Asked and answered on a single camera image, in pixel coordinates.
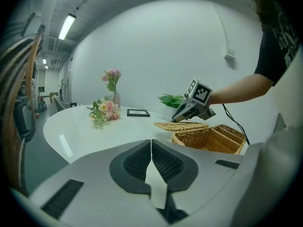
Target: person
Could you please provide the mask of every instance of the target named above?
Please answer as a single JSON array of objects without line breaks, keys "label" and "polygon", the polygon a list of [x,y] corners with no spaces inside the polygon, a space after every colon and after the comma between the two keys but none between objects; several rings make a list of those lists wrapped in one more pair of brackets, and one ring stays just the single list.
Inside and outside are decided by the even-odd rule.
[{"label": "person", "polygon": [[265,95],[282,77],[298,50],[299,39],[278,2],[254,1],[263,31],[255,72],[214,91],[208,106],[244,102]]}]

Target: sleeve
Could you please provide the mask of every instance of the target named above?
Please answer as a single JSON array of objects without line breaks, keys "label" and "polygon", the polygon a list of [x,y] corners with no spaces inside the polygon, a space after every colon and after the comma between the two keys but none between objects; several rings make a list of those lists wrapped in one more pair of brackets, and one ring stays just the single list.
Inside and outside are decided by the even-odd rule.
[{"label": "sleeve", "polygon": [[284,56],[274,32],[272,30],[264,31],[255,74],[263,75],[272,80],[275,85],[286,68]]}]

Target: ceiling light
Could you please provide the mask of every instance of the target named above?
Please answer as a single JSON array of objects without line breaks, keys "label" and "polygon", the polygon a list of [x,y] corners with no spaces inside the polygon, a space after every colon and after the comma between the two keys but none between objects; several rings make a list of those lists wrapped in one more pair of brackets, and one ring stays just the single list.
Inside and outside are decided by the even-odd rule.
[{"label": "ceiling light", "polygon": [[76,16],[74,16],[73,14],[68,14],[64,24],[62,26],[61,32],[59,34],[59,40],[64,40],[66,37],[67,32],[69,31],[71,25],[73,24],[73,22],[75,21]]}]

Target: white table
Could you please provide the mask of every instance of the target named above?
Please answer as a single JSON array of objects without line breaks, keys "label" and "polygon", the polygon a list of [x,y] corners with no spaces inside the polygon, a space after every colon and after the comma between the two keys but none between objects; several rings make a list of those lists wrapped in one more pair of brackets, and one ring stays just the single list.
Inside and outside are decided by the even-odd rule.
[{"label": "white table", "polygon": [[154,122],[166,122],[161,114],[149,111],[150,117],[127,117],[127,108],[121,107],[120,119],[110,121],[101,130],[95,127],[89,113],[87,105],[68,108],[54,114],[44,125],[47,143],[68,163],[138,140],[170,141],[171,132],[153,125]]}]

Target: picture frame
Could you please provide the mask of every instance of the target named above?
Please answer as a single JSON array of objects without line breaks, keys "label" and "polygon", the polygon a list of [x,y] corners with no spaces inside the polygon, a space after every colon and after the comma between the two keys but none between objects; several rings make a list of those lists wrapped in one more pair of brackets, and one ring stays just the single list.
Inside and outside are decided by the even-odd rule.
[{"label": "picture frame", "polygon": [[145,109],[127,109],[129,117],[150,117],[151,115]]}]

